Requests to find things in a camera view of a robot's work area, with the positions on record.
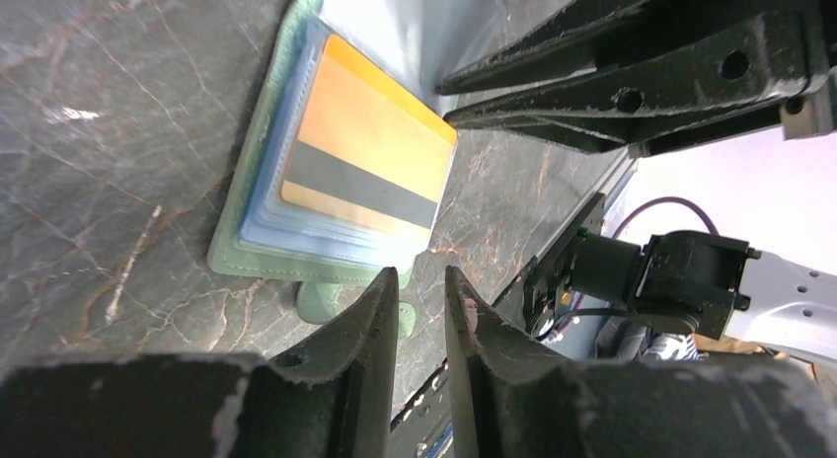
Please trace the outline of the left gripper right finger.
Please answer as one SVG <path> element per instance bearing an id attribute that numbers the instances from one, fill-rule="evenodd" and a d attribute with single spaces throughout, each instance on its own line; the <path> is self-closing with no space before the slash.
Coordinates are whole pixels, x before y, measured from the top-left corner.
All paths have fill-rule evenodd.
<path id="1" fill-rule="evenodd" d="M 743 356 L 573 361 L 445 271 L 458 457 L 832 457 L 836 410 L 796 367 Z"/>

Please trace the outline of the green card holder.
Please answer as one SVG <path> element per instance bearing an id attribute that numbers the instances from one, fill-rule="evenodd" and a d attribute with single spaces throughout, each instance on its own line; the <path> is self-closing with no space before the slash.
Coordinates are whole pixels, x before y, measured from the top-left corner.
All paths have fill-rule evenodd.
<path id="1" fill-rule="evenodd" d="M 442 119 L 456 99 L 441 80 L 474 62 L 505 16 L 501 0 L 294 0 L 207 256 L 219 273 L 363 285 L 384 267 L 406 284 L 430 242 L 373 230 L 278 198 L 325 40 L 338 35 Z M 451 166 L 457 150 L 454 149 Z"/>

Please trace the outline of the orange card with stripe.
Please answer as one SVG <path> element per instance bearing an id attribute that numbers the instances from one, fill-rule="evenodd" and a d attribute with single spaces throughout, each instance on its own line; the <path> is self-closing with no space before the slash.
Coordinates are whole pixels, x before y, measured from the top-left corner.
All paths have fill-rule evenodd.
<path id="1" fill-rule="evenodd" d="M 457 135 L 338 35 L 325 40 L 279 199 L 423 241 Z"/>

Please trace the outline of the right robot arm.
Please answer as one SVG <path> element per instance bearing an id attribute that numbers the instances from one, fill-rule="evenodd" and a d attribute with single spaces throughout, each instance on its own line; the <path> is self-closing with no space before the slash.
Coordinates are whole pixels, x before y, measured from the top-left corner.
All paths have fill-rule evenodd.
<path id="1" fill-rule="evenodd" d="M 573 0 L 507 47 L 445 77 L 443 95 L 498 90 L 449 112 L 586 154 L 647 158 L 780 126 L 836 129 L 836 0 Z M 763 266 L 746 242 L 706 232 L 644 247 L 592 231 L 586 206 L 497 304 L 532 335 L 568 316 L 566 291 L 661 333 L 719 338 L 750 311 L 741 282 Z"/>

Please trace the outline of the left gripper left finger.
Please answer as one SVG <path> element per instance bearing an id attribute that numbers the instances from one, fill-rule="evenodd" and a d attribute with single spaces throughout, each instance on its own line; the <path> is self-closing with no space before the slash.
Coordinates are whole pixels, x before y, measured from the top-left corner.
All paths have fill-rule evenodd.
<path id="1" fill-rule="evenodd" d="M 5 457 L 382 457 L 390 433 L 399 279 L 273 358 L 63 354 L 1 380 Z"/>

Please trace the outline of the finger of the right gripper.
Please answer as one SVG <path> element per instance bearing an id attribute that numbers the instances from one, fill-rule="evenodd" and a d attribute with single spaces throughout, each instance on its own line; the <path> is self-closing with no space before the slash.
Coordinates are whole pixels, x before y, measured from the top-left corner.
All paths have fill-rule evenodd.
<path id="1" fill-rule="evenodd" d="M 800 17 L 755 17 L 634 65 L 475 103 L 446 115 L 461 129 L 505 129 L 587 153 L 740 127 L 812 80 Z"/>
<path id="2" fill-rule="evenodd" d="M 607 46 L 641 23 L 648 0 L 571 0 L 505 47 L 444 77 L 442 95 L 520 86 L 592 68 Z"/>

